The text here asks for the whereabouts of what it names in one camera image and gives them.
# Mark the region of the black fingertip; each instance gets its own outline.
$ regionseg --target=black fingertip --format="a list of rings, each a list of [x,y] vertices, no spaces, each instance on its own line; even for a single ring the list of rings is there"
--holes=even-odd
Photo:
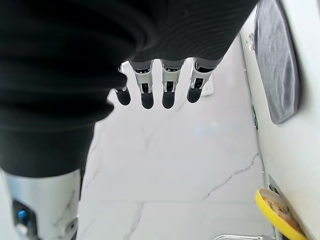
[[[188,90],[188,94],[187,94],[187,96],[186,96],[186,98],[188,99],[188,101],[190,102],[190,103],[195,103],[195,102],[197,102],[198,100],[199,100],[199,98],[200,98],[200,95],[201,95],[201,89],[199,89],[199,88],[189,88],[189,90]]]
[[[171,91],[163,92],[162,95],[162,105],[166,109],[172,108],[175,103],[175,93]]]
[[[131,101],[130,92],[128,88],[125,91],[119,90],[116,93],[116,96],[119,102],[124,106],[127,106]]]
[[[153,107],[154,105],[154,95],[153,93],[143,93],[141,94],[141,102],[142,102],[142,106],[145,109],[150,109]]]

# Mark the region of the white marble floor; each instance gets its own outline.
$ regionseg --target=white marble floor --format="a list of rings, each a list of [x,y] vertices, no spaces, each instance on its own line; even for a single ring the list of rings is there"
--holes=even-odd
[[[214,94],[195,104],[186,99],[188,59],[172,109],[162,107],[159,61],[153,66],[150,110],[142,107],[134,73],[124,66],[131,103],[120,105],[112,92],[115,110],[96,124],[82,188],[79,240],[273,234],[254,203],[264,182],[241,51],[236,38],[213,73]],[[0,234],[15,239],[3,224],[9,205],[2,192],[0,198],[1,208],[7,208]]]

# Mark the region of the white wall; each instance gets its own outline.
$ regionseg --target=white wall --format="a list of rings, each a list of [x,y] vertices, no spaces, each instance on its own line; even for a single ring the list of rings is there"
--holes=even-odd
[[[299,59],[302,99],[298,113],[275,125],[255,53],[249,51],[253,12],[241,30],[261,154],[269,173],[310,234],[320,239],[320,12],[317,0],[283,0]]]

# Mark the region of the power socket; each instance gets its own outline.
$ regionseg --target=power socket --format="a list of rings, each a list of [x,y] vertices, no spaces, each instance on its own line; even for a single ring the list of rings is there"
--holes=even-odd
[[[214,92],[215,92],[214,80],[211,74],[211,76],[209,77],[209,80],[206,82],[206,84],[202,88],[201,97],[212,95],[214,94]]]

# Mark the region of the black fabric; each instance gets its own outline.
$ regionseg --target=black fabric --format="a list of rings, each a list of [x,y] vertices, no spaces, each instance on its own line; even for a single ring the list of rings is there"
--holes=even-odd
[[[1,0],[0,167],[83,169],[110,89],[126,84],[121,62],[220,59],[256,2]]]

